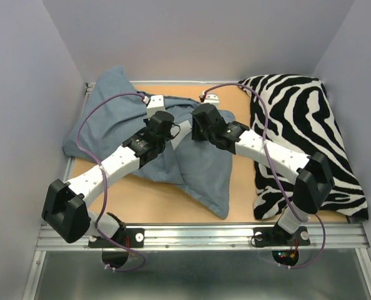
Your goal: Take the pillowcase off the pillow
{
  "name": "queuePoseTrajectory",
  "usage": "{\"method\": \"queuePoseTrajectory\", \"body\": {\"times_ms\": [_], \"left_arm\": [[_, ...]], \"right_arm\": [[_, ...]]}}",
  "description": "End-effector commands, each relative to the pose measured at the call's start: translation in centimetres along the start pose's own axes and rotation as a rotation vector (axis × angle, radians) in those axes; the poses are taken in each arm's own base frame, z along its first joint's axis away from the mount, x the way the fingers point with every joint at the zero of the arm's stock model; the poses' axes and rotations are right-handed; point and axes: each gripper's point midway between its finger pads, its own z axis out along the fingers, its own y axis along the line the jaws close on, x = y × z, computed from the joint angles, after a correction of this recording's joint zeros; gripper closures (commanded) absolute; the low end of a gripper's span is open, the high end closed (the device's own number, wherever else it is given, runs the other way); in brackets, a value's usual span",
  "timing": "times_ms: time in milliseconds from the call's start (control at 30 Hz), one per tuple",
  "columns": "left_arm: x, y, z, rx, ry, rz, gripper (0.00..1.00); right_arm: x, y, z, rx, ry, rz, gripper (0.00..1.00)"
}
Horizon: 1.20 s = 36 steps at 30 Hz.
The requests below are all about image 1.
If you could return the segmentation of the grey-blue pillowcase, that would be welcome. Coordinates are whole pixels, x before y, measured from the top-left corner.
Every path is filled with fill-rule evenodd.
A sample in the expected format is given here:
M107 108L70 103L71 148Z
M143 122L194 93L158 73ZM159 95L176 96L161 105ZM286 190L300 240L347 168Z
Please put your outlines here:
M83 113L65 138L62 149L67 156L91 160L77 143L104 160L145 124L147 109L135 94L124 68L103 72L89 96ZM229 186L232 154L208 141L191 136L192 111L199 103L191 98L165 96L164 106L181 128L168 141L163 153L134 172L134 175L177 185L221 219L229 213Z

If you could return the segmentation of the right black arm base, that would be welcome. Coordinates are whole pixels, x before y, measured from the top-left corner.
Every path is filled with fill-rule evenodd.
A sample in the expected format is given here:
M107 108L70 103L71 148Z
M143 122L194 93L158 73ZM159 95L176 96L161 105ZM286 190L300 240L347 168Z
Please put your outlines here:
M264 226L254 229L250 244L255 248L271 249L273 260L277 264L293 268L299 261L299 247L309 246L310 236L305 226L299 227L293 234L277 225Z

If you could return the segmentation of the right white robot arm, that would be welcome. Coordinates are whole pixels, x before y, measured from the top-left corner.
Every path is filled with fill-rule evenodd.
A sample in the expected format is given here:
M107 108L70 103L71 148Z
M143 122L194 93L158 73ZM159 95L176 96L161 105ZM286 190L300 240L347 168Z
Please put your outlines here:
M309 216L317 213L334 187L328 159L320 152L313 156L263 140L247 126L226 122L212 104L202 104L192 112L192 139L209 141L220 150L249 158L281 175L294 185L290 204L273 228L274 239L287 244Z

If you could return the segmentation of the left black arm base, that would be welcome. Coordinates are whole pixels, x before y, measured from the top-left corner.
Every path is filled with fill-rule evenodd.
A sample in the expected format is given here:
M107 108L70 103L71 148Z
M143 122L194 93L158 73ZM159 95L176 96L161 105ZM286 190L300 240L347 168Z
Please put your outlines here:
M135 271L146 263L145 256L136 251L144 247L145 229L141 227L124 228L111 237L110 241L103 237L90 236L88 247L102 249L101 260L104 269L114 273Z

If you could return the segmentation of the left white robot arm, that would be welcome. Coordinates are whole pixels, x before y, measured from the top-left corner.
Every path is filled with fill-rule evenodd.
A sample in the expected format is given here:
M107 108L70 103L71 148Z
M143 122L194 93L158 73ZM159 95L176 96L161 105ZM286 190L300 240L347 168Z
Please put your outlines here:
M164 151L166 142L174 138L174 117L170 113L157 111L145 123L144 128L87 172L49 185L42 218L65 242L74 243L86 234L101 236L110 246L124 241L125 232L118 218L88 208L100 195L107 196L109 186L154 160Z

